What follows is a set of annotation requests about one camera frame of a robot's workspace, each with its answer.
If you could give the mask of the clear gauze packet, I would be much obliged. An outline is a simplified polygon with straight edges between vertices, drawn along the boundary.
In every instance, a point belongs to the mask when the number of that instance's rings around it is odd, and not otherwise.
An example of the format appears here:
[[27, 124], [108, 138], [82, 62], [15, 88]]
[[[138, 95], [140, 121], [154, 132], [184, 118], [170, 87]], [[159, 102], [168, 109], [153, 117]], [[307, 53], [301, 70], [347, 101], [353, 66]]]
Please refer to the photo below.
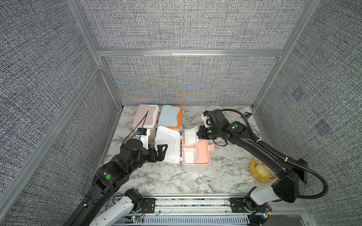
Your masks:
[[197, 126], [184, 131], [186, 146], [193, 146], [198, 143], [198, 141], [199, 141], [199, 138], [197, 135], [198, 131], [199, 131], [199, 129]]

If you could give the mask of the white pink medicine chest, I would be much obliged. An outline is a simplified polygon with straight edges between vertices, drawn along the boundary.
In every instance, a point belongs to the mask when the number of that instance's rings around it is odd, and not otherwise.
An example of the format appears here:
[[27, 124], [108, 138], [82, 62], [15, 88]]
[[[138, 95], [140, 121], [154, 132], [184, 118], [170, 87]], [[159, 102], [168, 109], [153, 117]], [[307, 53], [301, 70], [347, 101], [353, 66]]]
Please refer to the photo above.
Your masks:
[[182, 164], [185, 172], [204, 172], [208, 169], [210, 153], [215, 151], [215, 145], [197, 137], [198, 127], [178, 131], [159, 126], [156, 132], [155, 145], [167, 145], [164, 162]]

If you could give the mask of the clear plastic gauze box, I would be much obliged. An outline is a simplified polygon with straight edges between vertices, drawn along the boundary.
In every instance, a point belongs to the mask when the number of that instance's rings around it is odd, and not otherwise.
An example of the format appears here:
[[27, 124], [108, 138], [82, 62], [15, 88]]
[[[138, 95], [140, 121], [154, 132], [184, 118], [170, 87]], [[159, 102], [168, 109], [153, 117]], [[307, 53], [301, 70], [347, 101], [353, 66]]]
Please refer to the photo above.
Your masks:
[[197, 149], [195, 147], [184, 148], [183, 162], [185, 164], [196, 164], [197, 163]]

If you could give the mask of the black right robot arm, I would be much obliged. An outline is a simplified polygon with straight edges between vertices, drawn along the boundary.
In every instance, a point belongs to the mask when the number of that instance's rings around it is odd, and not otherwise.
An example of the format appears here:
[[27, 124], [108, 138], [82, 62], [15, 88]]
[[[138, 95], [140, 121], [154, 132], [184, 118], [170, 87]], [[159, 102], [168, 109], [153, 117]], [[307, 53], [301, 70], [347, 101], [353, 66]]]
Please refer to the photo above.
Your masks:
[[[203, 140], [223, 139], [241, 147], [265, 164], [276, 175], [277, 179], [261, 187], [252, 188], [244, 197], [243, 203], [248, 212], [255, 213], [268, 202], [282, 200], [293, 203], [296, 199], [318, 199], [329, 191], [327, 181], [317, 172], [308, 168], [308, 163], [302, 158], [296, 160], [281, 153], [252, 130], [245, 114], [231, 109], [243, 119], [243, 122], [229, 122], [225, 117], [226, 109], [205, 111], [201, 118], [204, 125], [200, 126], [197, 136]], [[300, 192], [307, 184], [308, 174], [315, 176], [322, 183], [322, 190], [314, 195], [301, 195]]]

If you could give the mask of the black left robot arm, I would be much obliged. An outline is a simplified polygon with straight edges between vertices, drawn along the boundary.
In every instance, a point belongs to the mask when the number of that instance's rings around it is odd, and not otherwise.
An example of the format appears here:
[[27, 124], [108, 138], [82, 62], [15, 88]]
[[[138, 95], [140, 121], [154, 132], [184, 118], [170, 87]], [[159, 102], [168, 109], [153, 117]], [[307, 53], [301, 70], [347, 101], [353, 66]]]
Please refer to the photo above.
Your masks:
[[145, 163], [163, 161], [167, 150], [167, 144], [146, 149], [139, 139], [126, 141], [120, 146], [120, 153], [97, 170], [86, 196], [64, 225], [90, 225], [101, 208], [129, 181], [133, 172]]

